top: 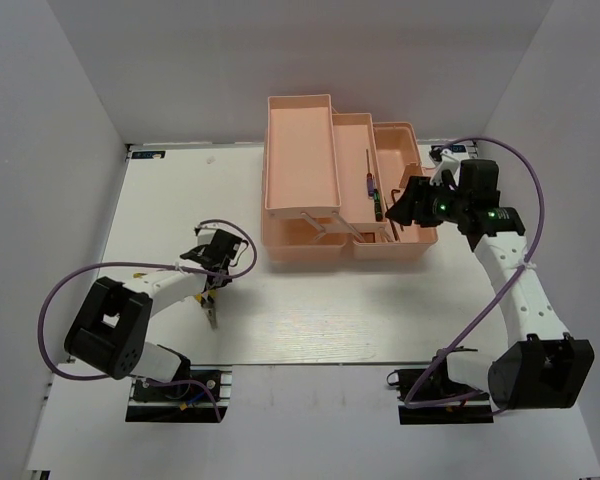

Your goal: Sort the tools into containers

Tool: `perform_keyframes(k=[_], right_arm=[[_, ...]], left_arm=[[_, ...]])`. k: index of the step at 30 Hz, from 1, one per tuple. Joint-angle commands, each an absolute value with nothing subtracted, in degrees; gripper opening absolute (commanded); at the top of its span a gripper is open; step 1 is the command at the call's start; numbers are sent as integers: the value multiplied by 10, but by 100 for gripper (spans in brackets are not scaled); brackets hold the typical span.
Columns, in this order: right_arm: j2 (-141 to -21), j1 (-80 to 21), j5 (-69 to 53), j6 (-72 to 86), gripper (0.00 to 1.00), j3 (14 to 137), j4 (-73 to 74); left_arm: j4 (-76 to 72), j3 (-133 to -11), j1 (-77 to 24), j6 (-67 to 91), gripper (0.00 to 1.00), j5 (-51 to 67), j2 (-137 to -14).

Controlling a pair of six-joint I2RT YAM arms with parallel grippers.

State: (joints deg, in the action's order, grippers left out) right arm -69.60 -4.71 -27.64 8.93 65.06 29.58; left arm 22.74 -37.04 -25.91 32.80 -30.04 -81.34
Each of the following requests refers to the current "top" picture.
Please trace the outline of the blue handled screwdriver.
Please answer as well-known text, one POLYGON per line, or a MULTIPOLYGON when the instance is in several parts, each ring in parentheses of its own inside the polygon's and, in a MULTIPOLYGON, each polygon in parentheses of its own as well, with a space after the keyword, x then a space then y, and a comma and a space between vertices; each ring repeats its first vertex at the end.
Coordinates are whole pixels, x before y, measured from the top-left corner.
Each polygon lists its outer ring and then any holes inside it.
POLYGON ((366 191, 367 191, 367 196, 369 198, 372 198, 374 196, 375 184, 374 184, 373 173, 371 170, 370 152, 368 149, 365 150, 365 157, 366 157, 366 166, 367 166, 366 191))

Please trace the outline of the yellow needle-nose pliers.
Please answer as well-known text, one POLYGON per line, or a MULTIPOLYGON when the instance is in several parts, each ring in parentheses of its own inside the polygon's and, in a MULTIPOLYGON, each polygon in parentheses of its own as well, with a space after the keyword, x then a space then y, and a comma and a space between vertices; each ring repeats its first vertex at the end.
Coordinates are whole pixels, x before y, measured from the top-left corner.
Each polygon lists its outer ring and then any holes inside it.
POLYGON ((218 328, 218 322, 216 318, 216 293, 215 288, 207 289, 195 296, 195 300, 199 303, 205 316, 210 324, 212 330, 218 328))

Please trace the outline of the pink plastic toolbox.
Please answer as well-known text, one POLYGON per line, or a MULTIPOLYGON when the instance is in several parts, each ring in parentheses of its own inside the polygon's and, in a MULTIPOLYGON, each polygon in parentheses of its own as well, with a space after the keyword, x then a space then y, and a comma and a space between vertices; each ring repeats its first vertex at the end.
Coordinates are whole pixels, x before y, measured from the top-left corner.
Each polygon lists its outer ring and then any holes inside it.
POLYGON ((408 261, 437 242, 433 228, 401 227, 385 217, 409 178, 429 172, 410 123, 339 113, 328 94, 271 96, 267 117, 261 238, 271 261, 408 261), (366 191, 366 149, 380 222, 366 191), (380 230, 394 242, 362 243, 362 233, 380 230))

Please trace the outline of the black green screwdriver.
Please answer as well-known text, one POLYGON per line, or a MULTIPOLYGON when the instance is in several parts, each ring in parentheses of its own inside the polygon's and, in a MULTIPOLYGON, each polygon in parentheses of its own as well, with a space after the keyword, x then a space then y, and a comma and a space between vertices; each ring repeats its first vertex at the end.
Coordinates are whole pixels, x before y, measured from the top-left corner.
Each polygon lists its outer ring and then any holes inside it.
POLYGON ((373 199, 373 205, 374 205, 375 220, 380 222, 383 220, 384 216, 383 216, 382 203, 380 200, 379 191, 377 189, 373 190, 372 199, 373 199))

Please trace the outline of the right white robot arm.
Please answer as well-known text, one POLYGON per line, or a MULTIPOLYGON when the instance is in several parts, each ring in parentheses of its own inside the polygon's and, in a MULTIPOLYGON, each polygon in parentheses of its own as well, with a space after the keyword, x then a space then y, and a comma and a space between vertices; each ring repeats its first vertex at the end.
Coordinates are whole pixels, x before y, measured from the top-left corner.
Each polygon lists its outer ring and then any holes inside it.
POLYGON ((443 171, 439 179, 409 178, 388 219, 403 225, 457 226, 484 268, 507 332, 507 350, 498 358, 462 347, 469 330, 439 350, 406 393, 406 407, 427 408, 438 400, 417 400, 427 381, 446 399, 461 402, 486 393, 501 410, 572 407, 594 361, 585 339, 576 339, 551 306, 534 267, 518 212, 500 205, 499 169, 491 160, 461 163, 459 181, 443 171), (466 387, 469 392, 460 394, 466 387))

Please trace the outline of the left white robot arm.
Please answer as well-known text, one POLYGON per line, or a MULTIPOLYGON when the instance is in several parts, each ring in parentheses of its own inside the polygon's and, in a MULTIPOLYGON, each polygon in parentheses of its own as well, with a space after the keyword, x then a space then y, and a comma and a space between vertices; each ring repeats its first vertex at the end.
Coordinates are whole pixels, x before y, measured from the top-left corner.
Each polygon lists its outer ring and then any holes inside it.
POLYGON ((148 378, 157 381, 168 398, 182 398, 191 387, 190 362, 175 351, 146 341, 150 319, 192 297, 215 327, 216 290, 230 282, 215 275, 229 274, 245 243, 216 228, 180 256, 202 267, 203 274, 161 270, 125 282, 108 277, 96 280, 65 338, 65 351, 113 379, 148 378))

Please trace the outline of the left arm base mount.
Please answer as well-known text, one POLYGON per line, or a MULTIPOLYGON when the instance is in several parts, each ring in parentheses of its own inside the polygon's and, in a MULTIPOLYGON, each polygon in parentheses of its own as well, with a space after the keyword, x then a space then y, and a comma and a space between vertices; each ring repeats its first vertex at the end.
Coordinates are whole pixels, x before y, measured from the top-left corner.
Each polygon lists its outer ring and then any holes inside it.
POLYGON ((132 384, 126 409, 127 423, 215 424, 229 407, 232 369, 192 367, 189 378, 196 384, 172 387, 150 386, 141 380, 132 384))

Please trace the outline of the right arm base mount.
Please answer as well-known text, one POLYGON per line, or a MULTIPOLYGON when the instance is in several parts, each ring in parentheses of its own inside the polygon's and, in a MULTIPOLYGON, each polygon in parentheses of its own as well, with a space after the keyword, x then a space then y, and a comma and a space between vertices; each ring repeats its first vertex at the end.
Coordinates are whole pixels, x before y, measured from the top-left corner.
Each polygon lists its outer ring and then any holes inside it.
POLYGON ((473 393, 470 386, 453 382, 446 373, 430 376, 415 393, 412 402, 444 400, 434 406, 409 409, 404 400, 424 368, 403 368, 391 371, 386 377, 387 387, 398 394, 398 416, 402 426, 488 424, 494 421, 490 397, 486 393, 461 401, 452 397, 473 393))

